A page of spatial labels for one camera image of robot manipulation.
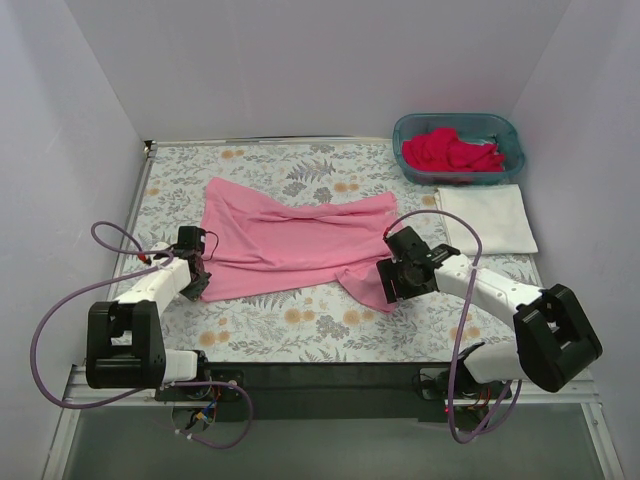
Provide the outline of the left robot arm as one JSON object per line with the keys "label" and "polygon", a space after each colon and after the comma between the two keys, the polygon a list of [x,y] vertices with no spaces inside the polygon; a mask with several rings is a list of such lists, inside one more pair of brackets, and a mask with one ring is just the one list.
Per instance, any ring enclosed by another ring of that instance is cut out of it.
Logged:
{"label": "left robot arm", "polygon": [[203,229],[181,226],[176,243],[158,244],[147,258],[153,272],[113,301],[90,308],[86,352],[90,387],[158,388],[197,378],[204,355],[167,349],[160,317],[175,297],[197,301],[209,285],[205,239]]}

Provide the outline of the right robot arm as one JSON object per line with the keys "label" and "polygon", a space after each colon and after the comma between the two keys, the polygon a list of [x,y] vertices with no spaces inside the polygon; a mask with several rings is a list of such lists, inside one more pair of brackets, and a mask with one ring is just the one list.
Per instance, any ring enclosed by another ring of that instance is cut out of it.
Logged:
{"label": "right robot arm", "polygon": [[492,382],[529,380],[556,393],[599,359],[602,344],[574,292],[542,289],[473,265],[457,249],[430,248],[405,227],[384,238],[391,252],[377,269],[388,303],[442,292],[459,297],[509,326],[509,343],[468,347],[456,361],[457,391]]}

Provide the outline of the pink t shirt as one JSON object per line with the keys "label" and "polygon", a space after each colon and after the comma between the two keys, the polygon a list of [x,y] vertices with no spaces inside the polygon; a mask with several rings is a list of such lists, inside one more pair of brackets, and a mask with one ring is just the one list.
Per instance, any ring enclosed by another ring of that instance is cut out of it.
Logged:
{"label": "pink t shirt", "polygon": [[390,253],[383,233],[397,217],[393,193],[344,204],[290,207],[214,178],[201,222],[216,234],[206,250],[205,302],[339,283],[358,303],[390,313],[376,268]]}

